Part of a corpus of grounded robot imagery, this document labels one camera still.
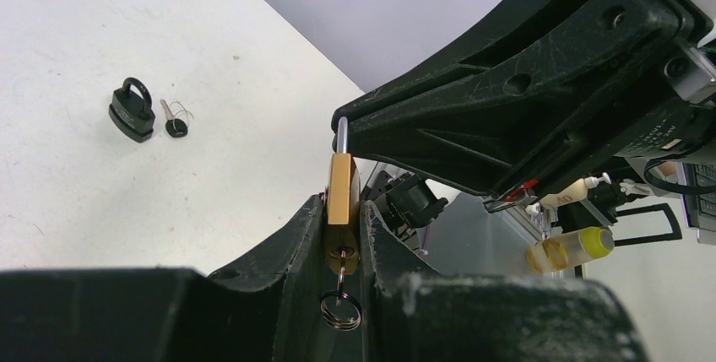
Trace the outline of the large black padlock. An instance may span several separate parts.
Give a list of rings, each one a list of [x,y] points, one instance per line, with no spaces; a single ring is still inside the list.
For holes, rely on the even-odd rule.
[[[108,106],[114,125],[136,143],[143,143],[154,132],[155,113],[147,87],[137,78],[127,77],[112,94]]]

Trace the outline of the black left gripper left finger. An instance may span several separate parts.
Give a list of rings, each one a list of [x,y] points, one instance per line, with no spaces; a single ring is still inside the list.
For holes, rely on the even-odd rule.
[[[1,275],[4,361],[311,361],[320,329],[310,197],[208,276],[188,268],[25,269]]]

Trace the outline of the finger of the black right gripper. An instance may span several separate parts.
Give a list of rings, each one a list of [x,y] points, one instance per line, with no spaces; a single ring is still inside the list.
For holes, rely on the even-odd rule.
[[[451,82],[495,67],[545,35],[586,0],[501,0],[454,41],[397,78],[338,108],[331,128],[416,94],[415,85],[432,78]]]
[[[640,155],[692,108],[657,74],[681,34],[663,0],[502,0],[416,68],[338,108],[348,150],[473,194],[559,192]]]

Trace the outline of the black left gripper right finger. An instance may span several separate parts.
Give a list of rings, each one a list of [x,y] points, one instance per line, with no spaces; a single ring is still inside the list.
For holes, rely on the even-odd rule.
[[[627,311],[583,279],[444,276],[361,205],[366,361],[646,361]]]

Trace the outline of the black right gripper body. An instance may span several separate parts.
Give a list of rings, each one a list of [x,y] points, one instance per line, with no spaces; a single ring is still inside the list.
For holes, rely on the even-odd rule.
[[[715,161],[711,29],[688,0],[586,0],[491,68],[491,196],[557,193],[616,156]]]

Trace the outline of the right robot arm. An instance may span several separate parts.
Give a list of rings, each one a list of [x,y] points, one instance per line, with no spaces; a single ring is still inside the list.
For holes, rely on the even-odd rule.
[[[432,179],[491,212],[548,208],[565,230],[611,224],[636,195],[682,196],[715,236],[715,5],[698,0],[501,0],[456,40],[334,113],[340,145],[380,170],[364,192],[392,227],[447,205]]]

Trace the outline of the small brass padlock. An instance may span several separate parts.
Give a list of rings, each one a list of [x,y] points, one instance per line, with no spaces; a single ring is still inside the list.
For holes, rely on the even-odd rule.
[[[336,289],[322,295],[319,309],[329,326],[348,332],[358,328],[362,322],[360,302],[344,289],[345,278],[355,273],[361,259],[358,232],[361,183],[355,160],[348,152],[349,120],[346,117],[338,121],[335,142],[328,184],[323,195],[325,224],[322,248],[329,269],[337,275],[337,284]],[[335,300],[337,307],[350,304],[355,315],[345,319],[336,315],[328,305],[330,299]]]

